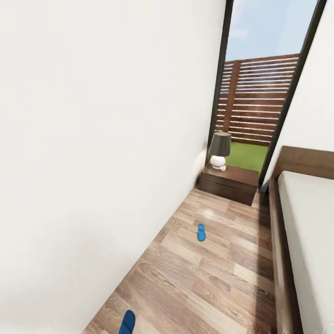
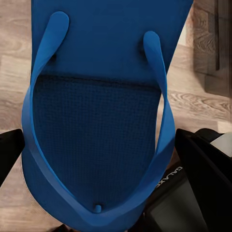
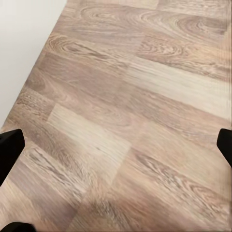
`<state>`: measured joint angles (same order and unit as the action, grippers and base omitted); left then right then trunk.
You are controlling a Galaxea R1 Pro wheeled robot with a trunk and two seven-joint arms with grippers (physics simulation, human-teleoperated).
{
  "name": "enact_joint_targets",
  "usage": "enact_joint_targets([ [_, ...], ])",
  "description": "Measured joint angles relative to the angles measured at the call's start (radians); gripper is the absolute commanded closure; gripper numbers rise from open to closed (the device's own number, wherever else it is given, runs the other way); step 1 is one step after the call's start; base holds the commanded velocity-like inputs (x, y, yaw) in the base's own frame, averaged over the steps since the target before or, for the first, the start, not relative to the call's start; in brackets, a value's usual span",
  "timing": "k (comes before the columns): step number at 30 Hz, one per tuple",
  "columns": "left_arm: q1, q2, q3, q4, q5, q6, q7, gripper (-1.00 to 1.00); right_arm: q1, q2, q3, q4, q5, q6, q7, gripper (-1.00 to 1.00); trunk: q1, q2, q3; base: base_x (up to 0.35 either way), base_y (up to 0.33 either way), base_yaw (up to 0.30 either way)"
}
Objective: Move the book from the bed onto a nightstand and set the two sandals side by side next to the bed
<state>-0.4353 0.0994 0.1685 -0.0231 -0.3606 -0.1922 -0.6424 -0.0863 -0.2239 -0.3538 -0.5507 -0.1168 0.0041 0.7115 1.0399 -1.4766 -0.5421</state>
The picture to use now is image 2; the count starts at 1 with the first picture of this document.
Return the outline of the sandal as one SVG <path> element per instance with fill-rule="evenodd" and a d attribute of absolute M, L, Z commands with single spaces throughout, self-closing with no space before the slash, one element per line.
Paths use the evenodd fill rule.
<path fill-rule="evenodd" d="M 125 232 L 138 221 L 174 150 L 166 76 L 193 1 L 31 0 L 22 169 L 63 224 Z"/>

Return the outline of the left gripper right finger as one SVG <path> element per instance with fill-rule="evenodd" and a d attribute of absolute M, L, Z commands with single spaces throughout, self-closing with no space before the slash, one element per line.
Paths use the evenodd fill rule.
<path fill-rule="evenodd" d="M 232 158 L 187 130 L 174 145 L 209 232 L 232 232 Z"/>

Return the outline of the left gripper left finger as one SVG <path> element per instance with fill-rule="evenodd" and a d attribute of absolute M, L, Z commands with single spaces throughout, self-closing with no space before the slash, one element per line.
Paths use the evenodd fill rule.
<path fill-rule="evenodd" d="M 21 129 L 0 134 L 0 186 L 25 148 Z"/>

